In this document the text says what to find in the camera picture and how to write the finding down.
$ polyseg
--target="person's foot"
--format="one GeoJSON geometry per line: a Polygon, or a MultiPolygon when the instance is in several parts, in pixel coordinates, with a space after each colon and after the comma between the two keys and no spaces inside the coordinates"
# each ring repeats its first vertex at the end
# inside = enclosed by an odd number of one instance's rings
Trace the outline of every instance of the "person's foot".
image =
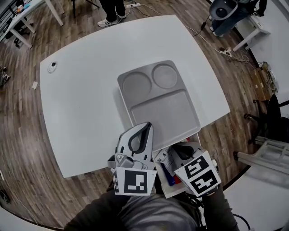
{"type": "Polygon", "coordinates": [[[103,21],[98,22],[99,27],[108,27],[108,26],[112,26],[112,25],[116,25],[116,24],[117,24],[117,20],[115,20],[113,22],[109,22],[105,19],[103,21]]]}
{"type": "Polygon", "coordinates": [[[119,18],[121,18],[121,19],[124,19],[124,18],[126,18],[126,14],[125,14],[125,15],[123,15],[123,16],[120,16],[119,14],[117,14],[117,16],[118,16],[119,18]]]}
{"type": "Polygon", "coordinates": [[[224,35],[222,34],[222,35],[216,35],[216,33],[215,32],[213,32],[213,35],[215,35],[216,37],[223,37],[224,35]]]}

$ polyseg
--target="table leg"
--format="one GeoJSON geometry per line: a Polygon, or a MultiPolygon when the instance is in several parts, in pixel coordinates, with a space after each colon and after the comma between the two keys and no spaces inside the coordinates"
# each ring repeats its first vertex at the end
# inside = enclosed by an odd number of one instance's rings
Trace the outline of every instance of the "table leg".
{"type": "Polygon", "coordinates": [[[29,43],[25,38],[23,38],[22,35],[20,35],[17,31],[15,31],[14,29],[10,30],[12,34],[14,34],[21,42],[23,42],[26,46],[28,46],[29,48],[32,47],[31,43],[29,43]]]}
{"type": "Polygon", "coordinates": [[[60,10],[60,14],[64,14],[64,10],[62,8],[60,1],[59,0],[55,0],[55,1],[56,1],[58,9],[60,10]]]}
{"type": "Polygon", "coordinates": [[[259,43],[259,41],[261,41],[262,39],[264,39],[266,36],[269,35],[269,33],[263,33],[262,31],[260,32],[263,36],[259,37],[258,39],[254,39],[252,42],[250,42],[250,44],[248,44],[248,46],[245,47],[245,50],[249,50],[250,48],[252,48],[253,46],[255,46],[257,43],[259,43]]]}
{"type": "Polygon", "coordinates": [[[51,10],[52,14],[54,15],[54,17],[56,18],[56,20],[58,21],[58,23],[63,26],[63,22],[61,20],[61,18],[59,17],[58,13],[56,12],[55,8],[53,7],[52,3],[50,2],[50,0],[45,0],[47,6],[49,7],[49,9],[51,10]]]}
{"type": "Polygon", "coordinates": [[[29,22],[27,22],[25,19],[21,19],[21,21],[25,24],[25,26],[27,26],[27,28],[34,34],[35,33],[35,29],[29,24],[29,22]]]}
{"type": "Polygon", "coordinates": [[[250,41],[253,37],[255,37],[260,32],[259,28],[256,28],[251,34],[249,34],[243,41],[241,41],[238,45],[233,48],[233,51],[239,50],[245,43],[250,41]]]}
{"type": "Polygon", "coordinates": [[[73,17],[75,18],[75,0],[73,0],[73,17]]]}

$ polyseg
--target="wooden floor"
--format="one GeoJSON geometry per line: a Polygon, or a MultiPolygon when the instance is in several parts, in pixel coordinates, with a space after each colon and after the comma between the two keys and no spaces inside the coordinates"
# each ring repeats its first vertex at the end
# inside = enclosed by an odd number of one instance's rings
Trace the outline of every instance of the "wooden floor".
{"type": "MultiPolygon", "coordinates": [[[[176,14],[184,24],[197,31],[208,16],[209,4],[204,0],[140,2],[162,14],[176,14]]],[[[29,16],[36,28],[35,34],[27,36],[33,44],[31,49],[26,46],[16,48],[13,38],[0,43],[0,61],[12,76],[0,92],[0,170],[5,177],[5,182],[0,181],[0,189],[5,189],[12,201],[11,204],[0,202],[4,208],[21,217],[33,221],[33,214],[37,223],[58,228],[103,194],[112,179],[108,169],[67,179],[62,177],[45,127],[40,88],[31,89],[33,81],[39,82],[39,64],[43,59],[100,30],[97,22],[105,18],[102,9],[97,10],[84,0],[76,1],[76,19],[73,18],[71,1],[63,0],[62,4],[65,11],[61,15],[62,27],[45,5],[29,16]]],[[[150,16],[157,15],[144,6],[139,10],[150,16]]],[[[144,17],[132,9],[123,22],[144,17]]],[[[201,34],[216,48],[233,47],[240,42],[234,32],[216,38],[209,30],[211,22],[208,24],[201,34]]],[[[252,152],[247,140],[253,124],[243,119],[247,112],[257,115],[252,103],[256,93],[248,75],[252,67],[228,62],[200,37],[195,39],[209,60],[231,110],[199,133],[202,146],[217,160],[222,181],[226,184],[244,168],[234,161],[233,151],[252,152]]]]}

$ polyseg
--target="red object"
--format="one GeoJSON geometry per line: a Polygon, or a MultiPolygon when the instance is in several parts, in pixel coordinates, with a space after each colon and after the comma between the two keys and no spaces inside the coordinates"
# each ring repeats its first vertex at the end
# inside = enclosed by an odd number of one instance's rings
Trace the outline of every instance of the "red object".
{"type": "Polygon", "coordinates": [[[176,184],[181,183],[181,180],[177,177],[177,175],[174,175],[173,178],[175,179],[176,184]]]}

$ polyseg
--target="gray pants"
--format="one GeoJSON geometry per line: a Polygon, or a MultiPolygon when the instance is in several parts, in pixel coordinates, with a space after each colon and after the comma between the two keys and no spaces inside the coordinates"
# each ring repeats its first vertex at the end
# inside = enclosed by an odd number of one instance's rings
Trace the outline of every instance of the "gray pants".
{"type": "Polygon", "coordinates": [[[230,31],[237,22],[249,16],[245,8],[238,8],[230,17],[225,20],[213,20],[212,27],[217,36],[221,36],[230,31]]]}

